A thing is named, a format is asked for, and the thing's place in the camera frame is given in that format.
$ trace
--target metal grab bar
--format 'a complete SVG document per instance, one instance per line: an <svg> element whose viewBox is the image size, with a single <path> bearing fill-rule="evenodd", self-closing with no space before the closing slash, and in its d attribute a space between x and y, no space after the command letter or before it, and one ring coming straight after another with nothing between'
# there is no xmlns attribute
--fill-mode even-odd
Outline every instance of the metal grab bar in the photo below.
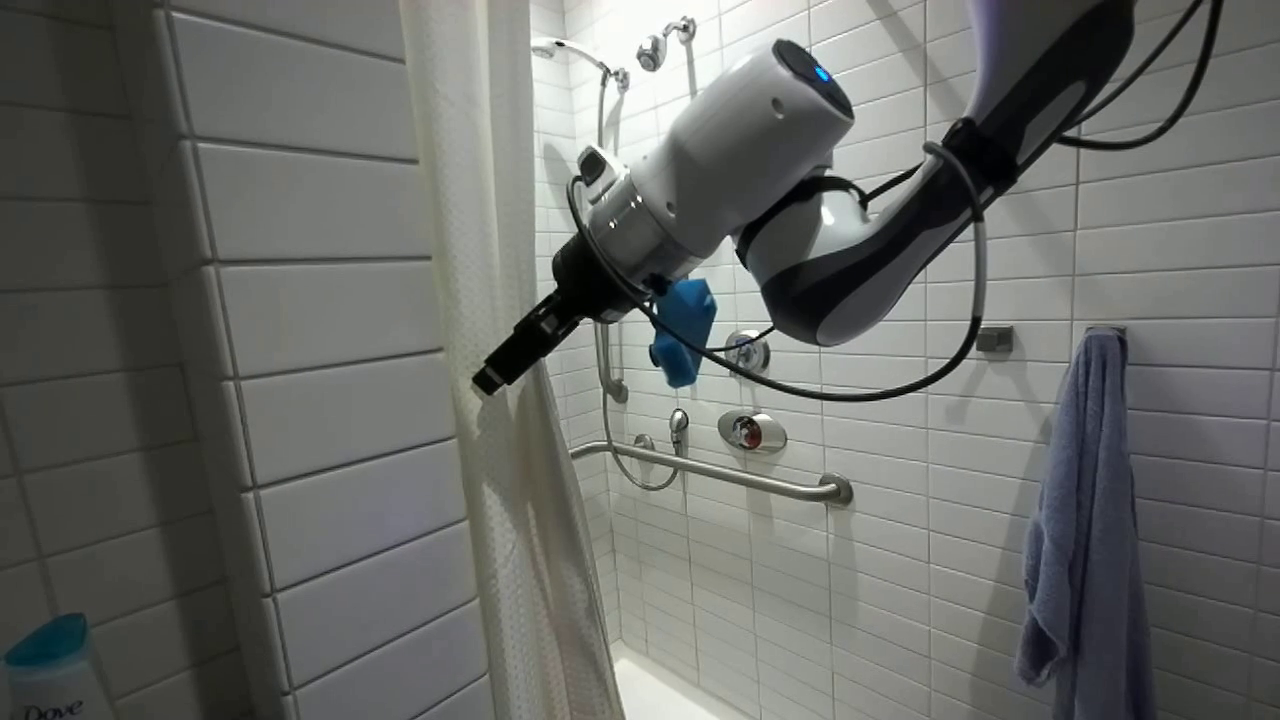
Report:
<svg viewBox="0 0 1280 720"><path fill-rule="evenodd" d="M573 452L573 459L584 459L584 456L609 456L609 445L588 445L588 447ZM644 466L663 466L663 467L713 478L713 481L757 489L757 491L774 491L774 497L822 501L822 506L853 506L853 485L845 478L822 478L817 489L810 489L810 485L784 485L784 481L774 481L774 478L716 467L716 466L702 466L702 459L683 459L683 456L644 452L644 447L615 447L615 456L634 456L634 459L644 459Z"/></svg>

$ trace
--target shower head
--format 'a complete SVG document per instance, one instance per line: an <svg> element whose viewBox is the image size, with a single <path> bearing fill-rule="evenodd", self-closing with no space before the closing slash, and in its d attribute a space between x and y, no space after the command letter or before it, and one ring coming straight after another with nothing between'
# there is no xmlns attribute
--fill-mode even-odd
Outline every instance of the shower head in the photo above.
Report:
<svg viewBox="0 0 1280 720"><path fill-rule="evenodd" d="M671 19L659 38L648 38L648 43L635 49L635 66L648 70L648 72L663 70L663 60L669 60L669 38L680 38L680 43L694 43L697 19L694 19L694 18L680 18L680 19Z"/></svg>
<svg viewBox="0 0 1280 720"><path fill-rule="evenodd" d="M615 79L615 89L619 89L619 92L627 92L627 89L634 89L634 76L627 76L623 70L603 66L592 49L584 49L584 43L575 43L575 39L563 39L563 38L535 38L528 49L534 49L535 58L568 54L568 58L575 58L575 60L596 66L603 86L609 86L609 79Z"/></svg>

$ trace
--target white shower curtain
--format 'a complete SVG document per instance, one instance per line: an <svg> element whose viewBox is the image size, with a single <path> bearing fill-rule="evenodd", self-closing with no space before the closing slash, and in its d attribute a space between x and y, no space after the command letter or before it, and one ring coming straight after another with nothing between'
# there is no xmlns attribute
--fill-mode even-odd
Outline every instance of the white shower curtain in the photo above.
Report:
<svg viewBox="0 0 1280 720"><path fill-rule="evenodd" d="M546 374L472 374L535 303L528 0L402 0L458 442L500 720L619 715L588 527Z"/></svg>

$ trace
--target bathtub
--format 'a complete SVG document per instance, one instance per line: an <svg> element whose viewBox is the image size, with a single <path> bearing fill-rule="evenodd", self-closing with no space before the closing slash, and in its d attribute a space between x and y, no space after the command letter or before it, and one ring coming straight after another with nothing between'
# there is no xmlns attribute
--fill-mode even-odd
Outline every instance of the bathtub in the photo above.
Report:
<svg viewBox="0 0 1280 720"><path fill-rule="evenodd" d="M634 647L613 644L613 669L627 720L743 720Z"/></svg>

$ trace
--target blue towel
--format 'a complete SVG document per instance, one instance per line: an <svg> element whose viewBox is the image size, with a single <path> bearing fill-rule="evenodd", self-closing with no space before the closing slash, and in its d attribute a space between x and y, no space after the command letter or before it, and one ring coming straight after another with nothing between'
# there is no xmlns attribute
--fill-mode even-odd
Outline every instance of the blue towel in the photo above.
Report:
<svg viewBox="0 0 1280 720"><path fill-rule="evenodd" d="M1026 555L1017 673L1055 682L1055 720L1158 720L1123 418L1123 336L1090 332Z"/></svg>

